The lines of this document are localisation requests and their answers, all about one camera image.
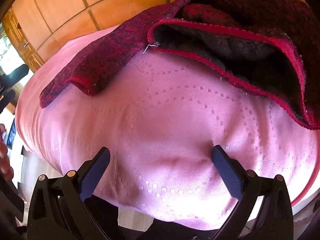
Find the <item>garment opening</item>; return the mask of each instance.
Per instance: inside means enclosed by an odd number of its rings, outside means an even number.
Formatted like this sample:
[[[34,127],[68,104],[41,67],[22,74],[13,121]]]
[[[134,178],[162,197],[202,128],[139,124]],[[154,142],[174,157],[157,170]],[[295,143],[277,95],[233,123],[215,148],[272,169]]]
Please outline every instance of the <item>garment opening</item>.
[[[296,116],[301,117],[299,81],[290,61],[278,48],[173,24],[157,27],[154,37],[161,49],[196,54],[228,73],[284,98]]]

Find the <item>finger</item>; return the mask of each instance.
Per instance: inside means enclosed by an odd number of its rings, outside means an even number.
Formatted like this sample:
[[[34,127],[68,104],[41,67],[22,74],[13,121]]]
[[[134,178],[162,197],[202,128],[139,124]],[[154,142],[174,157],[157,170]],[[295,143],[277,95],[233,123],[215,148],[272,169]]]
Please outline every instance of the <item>finger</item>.
[[[1,136],[1,138],[2,138],[2,135],[3,135],[4,131],[5,131],[5,126],[4,126],[3,123],[1,123],[0,124],[0,136]]]
[[[6,175],[10,171],[10,159],[8,156],[3,158],[0,163],[0,171]]]
[[[8,148],[3,141],[0,141],[0,159],[5,158],[8,155]]]
[[[14,176],[14,172],[12,167],[10,167],[9,172],[7,174],[3,175],[5,181],[13,179],[13,176]]]

